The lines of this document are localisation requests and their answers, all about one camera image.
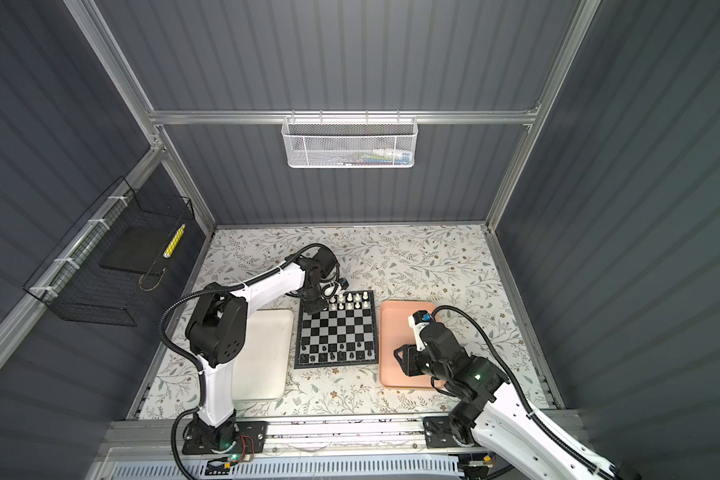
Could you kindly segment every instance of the yellow connector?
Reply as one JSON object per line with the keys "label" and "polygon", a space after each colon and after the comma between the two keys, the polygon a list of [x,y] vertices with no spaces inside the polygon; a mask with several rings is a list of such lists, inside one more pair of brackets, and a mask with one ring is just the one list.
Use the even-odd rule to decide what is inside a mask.
{"label": "yellow connector", "polygon": [[171,255],[173,255],[173,251],[176,249],[176,245],[179,244],[179,240],[181,240],[181,236],[184,235],[184,227],[186,224],[182,224],[182,226],[179,227],[179,229],[176,231],[176,234],[173,235],[173,239],[171,240],[170,244],[166,247],[166,251],[163,252],[163,258],[170,258]]}

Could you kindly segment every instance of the chessboard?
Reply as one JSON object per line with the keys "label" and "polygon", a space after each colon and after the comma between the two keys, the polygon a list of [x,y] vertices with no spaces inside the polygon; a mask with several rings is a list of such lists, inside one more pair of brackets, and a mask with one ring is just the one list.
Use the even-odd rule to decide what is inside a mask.
{"label": "chessboard", "polygon": [[298,318],[294,368],[378,363],[376,305],[372,291],[333,296],[328,308],[313,315],[299,306]]}

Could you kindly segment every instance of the floral pattern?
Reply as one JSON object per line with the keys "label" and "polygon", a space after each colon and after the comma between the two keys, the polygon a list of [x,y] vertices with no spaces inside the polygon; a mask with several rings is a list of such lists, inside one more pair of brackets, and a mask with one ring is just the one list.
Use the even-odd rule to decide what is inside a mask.
{"label": "floral pattern", "polygon": [[[384,300],[429,300],[457,306],[472,315],[515,370],[528,398],[539,408],[548,407],[477,225],[218,230],[195,290],[211,282],[231,284],[250,278],[312,242],[323,243],[336,253],[351,289],[374,290],[377,318]],[[184,328],[194,306],[195,301],[188,302],[173,336],[187,349]],[[282,296],[265,308],[298,314],[298,300]],[[469,322],[448,311],[438,319],[468,352],[490,357]],[[276,402],[238,404],[238,416],[446,412],[456,404],[430,390],[384,388],[378,382],[378,365],[294,370],[296,325],[294,322],[285,394]],[[192,365],[168,352],[140,418],[175,418],[197,404],[197,394]]]}

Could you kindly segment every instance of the orange tray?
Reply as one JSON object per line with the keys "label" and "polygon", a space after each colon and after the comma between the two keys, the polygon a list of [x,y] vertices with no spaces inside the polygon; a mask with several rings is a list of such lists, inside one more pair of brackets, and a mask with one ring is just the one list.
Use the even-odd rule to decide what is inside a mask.
{"label": "orange tray", "polygon": [[[432,389],[429,375],[406,376],[394,358],[394,351],[416,343],[413,330],[408,326],[408,317],[417,310],[432,312],[434,303],[386,300],[378,310],[378,378],[381,384],[393,389]],[[437,380],[434,384],[442,388],[445,382]]]}

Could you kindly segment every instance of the wire mesh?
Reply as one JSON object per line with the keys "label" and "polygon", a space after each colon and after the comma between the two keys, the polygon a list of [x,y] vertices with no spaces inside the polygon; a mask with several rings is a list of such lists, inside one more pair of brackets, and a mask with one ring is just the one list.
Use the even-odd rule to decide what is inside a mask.
{"label": "wire mesh", "polygon": [[418,125],[298,123],[285,118],[282,139],[294,168],[410,168]]}
{"label": "wire mesh", "polygon": [[[54,260],[61,264],[46,285],[24,289],[62,320],[135,326],[175,255],[165,257],[166,248],[182,225],[193,228],[193,218],[187,198],[128,190],[104,216],[88,220],[93,228],[68,256]],[[164,237],[148,271],[138,274],[101,266],[110,248],[131,228],[158,230]]]}

